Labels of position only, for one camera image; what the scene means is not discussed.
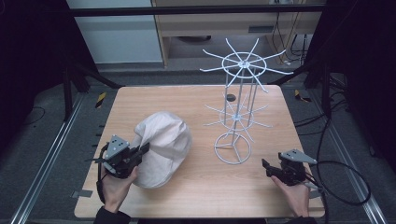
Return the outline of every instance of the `white cloth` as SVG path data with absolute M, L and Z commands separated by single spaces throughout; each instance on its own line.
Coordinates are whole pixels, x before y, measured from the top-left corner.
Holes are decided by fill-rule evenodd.
M 190 151 L 189 127 L 175 114 L 161 111 L 141 121 L 134 132 L 131 147 L 149 142 L 149 151 L 143 155 L 134 184 L 145 189 L 166 184 Z

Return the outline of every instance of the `wooden table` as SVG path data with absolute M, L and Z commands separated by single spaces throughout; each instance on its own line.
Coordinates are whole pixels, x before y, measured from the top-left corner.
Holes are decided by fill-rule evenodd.
M 247 131 L 252 152 L 247 161 L 231 165 L 215 154 L 216 139 L 227 130 L 222 124 L 205 124 L 219 120 L 219 113 L 205 105 L 224 107 L 224 86 L 155 86 L 124 87 L 117 94 L 106 127 L 96 150 L 116 134 L 132 141 L 134 127 L 158 111 L 170 111 L 184 119 L 191 129 L 192 146 L 170 181 L 158 189 L 131 186 L 120 210 L 131 217 L 292 217 L 282 192 L 265 175 L 262 158 L 279 167 L 278 152 L 297 148 L 300 140 L 278 86 L 260 88 L 255 108 L 268 105 L 254 114 L 254 120 L 272 128 L 252 125 Z M 238 95 L 239 87 L 228 93 Z M 92 164 L 83 189 L 92 190 L 91 198 L 80 197 L 77 217 L 95 217 L 102 206 L 96 192 L 97 164 Z M 310 215 L 324 214 L 320 198 L 310 200 Z

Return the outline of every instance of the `hand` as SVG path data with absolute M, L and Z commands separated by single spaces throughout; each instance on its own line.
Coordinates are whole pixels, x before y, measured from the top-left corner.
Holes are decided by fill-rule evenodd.
M 112 175 L 106 175 L 102 172 L 103 194 L 105 196 L 105 209 L 112 213 L 117 213 L 128 195 L 129 187 L 137 178 L 137 166 L 131 174 L 125 179 L 119 179 Z
M 287 186 L 276 176 L 272 175 L 271 179 L 282 190 L 288 200 L 289 207 L 296 217 L 309 217 L 309 188 L 304 184 Z

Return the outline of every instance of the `wire stand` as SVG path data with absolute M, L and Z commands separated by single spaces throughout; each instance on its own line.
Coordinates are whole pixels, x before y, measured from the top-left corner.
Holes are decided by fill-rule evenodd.
M 236 52 L 231 46 L 230 42 L 226 38 L 226 42 L 233 53 L 221 57 L 216 54 L 209 53 L 204 50 L 204 53 L 222 59 L 221 67 L 212 68 L 212 69 L 200 69 L 203 72 L 212 72 L 217 70 L 224 70 L 226 75 L 225 82 L 225 93 L 224 97 L 224 107 L 222 110 L 210 107 L 206 105 L 209 109 L 215 110 L 219 112 L 219 121 L 208 123 L 206 125 L 213 125 L 217 123 L 221 123 L 226 129 L 227 133 L 222 134 L 215 142 L 215 152 L 216 155 L 222 161 L 229 164 L 240 164 L 246 161 L 251 154 L 251 145 L 249 141 L 238 132 L 245 132 L 250 139 L 250 141 L 254 142 L 251 135 L 248 133 L 248 128 L 250 128 L 253 124 L 258 124 L 263 127 L 271 128 L 272 125 L 267 125 L 263 123 L 259 123 L 254 121 L 254 113 L 264 110 L 268 105 L 262 106 L 260 108 L 254 109 L 254 100 L 256 97 L 258 86 L 262 88 L 262 90 L 268 93 L 268 90 L 264 88 L 261 84 L 259 77 L 265 71 L 272 71 L 283 75 L 291 75 L 291 73 L 280 72 L 274 69 L 270 69 L 267 67 L 267 63 L 265 60 L 276 57 L 286 50 L 282 52 L 262 58 L 257 54 L 253 53 L 253 50 L 256 48 L 259 43 L 259 39 L 257 39 L 256 44 L 252 48 L 250 52 Z M 239 83 L 239 92 L 238 97 L 228 94 L 228 89 L 235 82 L 237 78 L 240 78 Z M 250 90 L 244 96 L 242 100 L 242 89 L 245 85 L 249 85 Z M 226 156 L 227 154 L 221 154 L 220 149 L 233 149 L 234 154 L 233 157 Z

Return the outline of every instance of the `black curtain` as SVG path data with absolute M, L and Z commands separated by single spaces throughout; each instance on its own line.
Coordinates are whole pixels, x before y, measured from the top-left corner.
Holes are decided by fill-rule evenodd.
M 75 19 L 52 12 L 69 9 L 66 1 L 5 0 L 5 6 L 4 11 L 0 6 L 0 155 L 31 112 L 35 96 L 61 84 L 70 62 L 97 72 Z M 68 70 L 85 76 L 72 66 Z
M 318 67 L 346 75 L 346 98 L 369 146 L 396 172 L 396 1 L 350 1 L 322 14 L 307 61 L 317 61 L 305 84 L 321 81 Z

